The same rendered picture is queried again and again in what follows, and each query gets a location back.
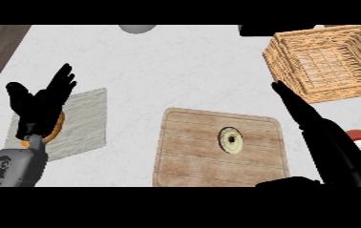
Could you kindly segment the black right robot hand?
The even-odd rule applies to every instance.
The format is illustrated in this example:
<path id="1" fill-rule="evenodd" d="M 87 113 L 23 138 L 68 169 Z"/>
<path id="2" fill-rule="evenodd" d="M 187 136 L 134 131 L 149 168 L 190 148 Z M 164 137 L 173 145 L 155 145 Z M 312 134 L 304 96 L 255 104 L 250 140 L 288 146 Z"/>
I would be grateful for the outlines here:
<path id="1" fill-rule="evenodd" d="M 361 187 L 361 149 L 338 124 L 324 118 L 282 81 L 270 84 L 301 136 L 321 181 L 291 176 L 260 182 L 257 188 L 353 188 Z"/>

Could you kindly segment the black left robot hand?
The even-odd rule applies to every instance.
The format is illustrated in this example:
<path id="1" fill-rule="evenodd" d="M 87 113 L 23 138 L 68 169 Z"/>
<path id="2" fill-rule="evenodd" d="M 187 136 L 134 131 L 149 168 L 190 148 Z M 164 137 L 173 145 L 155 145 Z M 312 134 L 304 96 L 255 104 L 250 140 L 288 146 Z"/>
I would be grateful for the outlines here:
<path id="1" fill-rule="evenodd" d="M 72 66 L 65 64 L 48 85 L 35 94 L 17 82 L 5 85 L 10 107 L 19 116 L 14 137 L 25 140 L 31 135 L 50 135 L 62 112 L 62 107 L 75 87 Z"/>

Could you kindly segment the wooden cutting board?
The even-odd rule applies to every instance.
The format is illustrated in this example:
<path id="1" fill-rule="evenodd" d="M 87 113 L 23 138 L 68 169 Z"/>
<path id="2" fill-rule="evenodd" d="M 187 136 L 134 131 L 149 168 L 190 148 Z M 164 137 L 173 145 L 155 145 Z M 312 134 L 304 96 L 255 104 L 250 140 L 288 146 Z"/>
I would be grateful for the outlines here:
<path id="1" fill-rule="evenodd" d="M 227 154 L 219 132 L 235 128 L 242 150 Z M 239 186 L 288 176 L 285 146 L 275 118 L 168 108 L 164 112 L 152 184 L 155 186 Z"/>

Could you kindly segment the wicker basket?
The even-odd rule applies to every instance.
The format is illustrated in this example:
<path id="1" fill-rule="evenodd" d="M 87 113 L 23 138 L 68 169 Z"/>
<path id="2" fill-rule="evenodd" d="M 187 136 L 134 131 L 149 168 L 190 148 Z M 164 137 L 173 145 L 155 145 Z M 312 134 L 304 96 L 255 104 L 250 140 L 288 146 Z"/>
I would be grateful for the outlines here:
<path id="1" fill-rule="evenodd" d="M 361 96 L 361 25 L 276 32 L 261 56 L 309 104 Z"/>

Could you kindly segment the red and white object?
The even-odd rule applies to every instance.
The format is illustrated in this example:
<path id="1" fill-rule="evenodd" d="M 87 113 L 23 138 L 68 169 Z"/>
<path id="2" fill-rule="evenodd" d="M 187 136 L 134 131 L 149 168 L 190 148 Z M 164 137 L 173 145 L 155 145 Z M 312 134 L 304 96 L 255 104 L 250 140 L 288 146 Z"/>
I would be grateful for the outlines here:
<path id="1" fill-rule="evenodd" d="M 361 150 L 361 130 L 347 130 L 346 135 L 350 138 L 350 141 L 347 143 L 347 148 L 355 150 Z"/>

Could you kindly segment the orange round object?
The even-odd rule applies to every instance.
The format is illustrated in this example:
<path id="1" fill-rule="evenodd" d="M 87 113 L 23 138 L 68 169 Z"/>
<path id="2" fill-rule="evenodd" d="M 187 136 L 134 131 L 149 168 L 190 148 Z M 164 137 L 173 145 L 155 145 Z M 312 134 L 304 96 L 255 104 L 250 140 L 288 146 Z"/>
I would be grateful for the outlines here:
<path id="1" fill-rule="evenodd" d="M 47 144 L 53 140 L 53 138 L 57 136 L 57 134 L 60 133 L 63 121 L 65 121 L 65 114 L 63 114 L 63 112 L 60 112 L 51 133 L 44 138 L 44 144 Z M 25 148 L 29 148 L 29 140 L 19 140 L 19 145 Z"/>

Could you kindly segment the pale grey placemat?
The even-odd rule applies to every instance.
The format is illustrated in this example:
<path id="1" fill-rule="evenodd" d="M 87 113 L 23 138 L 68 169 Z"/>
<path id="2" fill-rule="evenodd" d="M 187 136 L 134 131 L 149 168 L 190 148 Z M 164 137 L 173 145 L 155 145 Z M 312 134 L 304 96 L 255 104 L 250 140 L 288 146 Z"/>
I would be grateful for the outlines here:
<path id="1" fill-rule="evenodd" d="M 48 161 L 105 146 L 106 89 L 72 94 L 62 110 L 62 130 L 44 146 Z"/>

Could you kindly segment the dark brown wooden cabinet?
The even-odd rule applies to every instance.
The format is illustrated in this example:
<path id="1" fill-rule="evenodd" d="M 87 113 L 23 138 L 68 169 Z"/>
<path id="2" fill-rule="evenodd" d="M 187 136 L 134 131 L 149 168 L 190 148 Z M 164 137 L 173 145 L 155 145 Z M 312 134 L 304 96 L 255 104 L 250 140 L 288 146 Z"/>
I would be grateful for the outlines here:
<path id="1" fill-rule="evenodd" d="M 0 25 L 0 72 L 29 31 L 29 25 Z"/>

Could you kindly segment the grey round object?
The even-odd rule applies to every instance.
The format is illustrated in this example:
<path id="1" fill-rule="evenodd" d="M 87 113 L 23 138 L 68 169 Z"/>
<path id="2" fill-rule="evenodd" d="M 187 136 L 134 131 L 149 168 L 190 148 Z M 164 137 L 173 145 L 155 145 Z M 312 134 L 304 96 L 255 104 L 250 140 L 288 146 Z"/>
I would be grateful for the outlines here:
<path id="1" fill-rule="evenodd" d="M 140 34 L 149 32 L 155 28 L 153 25 L 121 25 L 119 29 L 130 34 Z"/>

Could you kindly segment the black appliance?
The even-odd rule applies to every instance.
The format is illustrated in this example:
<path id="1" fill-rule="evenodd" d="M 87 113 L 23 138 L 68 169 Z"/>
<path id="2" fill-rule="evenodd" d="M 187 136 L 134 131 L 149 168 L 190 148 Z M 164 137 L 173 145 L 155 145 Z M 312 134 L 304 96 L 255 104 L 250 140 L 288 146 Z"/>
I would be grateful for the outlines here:
<path id="1" fill-rule="evenodd" d="M 275 32 L 301 31 L 312 29 L 315 25 L 239 25 L 241 36 L 272 36 Z"/>

